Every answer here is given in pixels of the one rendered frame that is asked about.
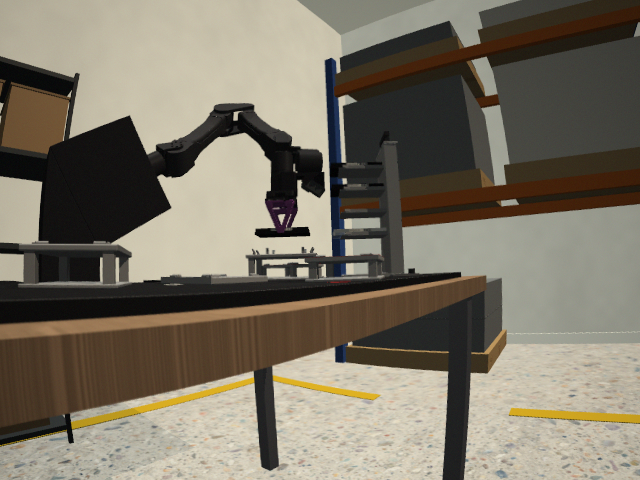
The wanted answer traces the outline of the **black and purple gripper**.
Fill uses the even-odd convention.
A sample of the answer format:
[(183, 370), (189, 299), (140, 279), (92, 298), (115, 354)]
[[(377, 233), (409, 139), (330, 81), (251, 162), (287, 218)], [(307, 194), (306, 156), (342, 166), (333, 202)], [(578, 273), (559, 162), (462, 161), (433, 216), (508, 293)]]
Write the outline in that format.
[[(284, 233), (287, 223), (287, 227), (291, 227), (298, 212), (297, 197), (294, 190), (281, 190), (281, 172), (288, 171), (279, 170), (278, 172), (271, 173), (271, 191), (267, 191), (265, 198), (265, 205), (268, 209), (277, 233)], [(285, 214), (282, 226), (278, 217), (278, 215), (280, 214)]]

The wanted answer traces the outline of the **white microplate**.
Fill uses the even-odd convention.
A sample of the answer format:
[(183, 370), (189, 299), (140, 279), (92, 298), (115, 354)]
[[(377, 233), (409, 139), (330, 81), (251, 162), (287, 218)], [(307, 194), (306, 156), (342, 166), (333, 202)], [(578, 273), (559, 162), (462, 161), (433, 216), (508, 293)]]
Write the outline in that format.
[(345, 232), (387, 231), (386, 228), (333, 229), (332, 239), (341, 238)]

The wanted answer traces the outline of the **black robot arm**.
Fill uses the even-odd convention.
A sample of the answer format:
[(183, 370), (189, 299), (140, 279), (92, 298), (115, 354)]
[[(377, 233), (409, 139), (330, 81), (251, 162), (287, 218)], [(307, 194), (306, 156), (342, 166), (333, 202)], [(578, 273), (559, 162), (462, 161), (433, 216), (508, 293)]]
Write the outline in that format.
[[(147, 154), (156, 176), (181, 177), (195, 166), (198, 155), (216, 138), (246, 133), (260, 145), (264, 156), (271, 161), (271, 173), (294, 171), (294, 156), (295, 172), (281, 172), (281, 190), (294, 190), (298, 197), (297, 180), (302, 180), (301, 188), (320, 198), (325, 192), (322, 153), (317, 149), (291, 146), (292, 137), (289, 134), (271, 127), (253, 110), (251, 103), (217, 104), (206, 121), (190, 134), (172, 142), (157, 144), (156, 151)], [(233, 121), (234, 112), (237, 111), (241, 111), (238, 121)]]

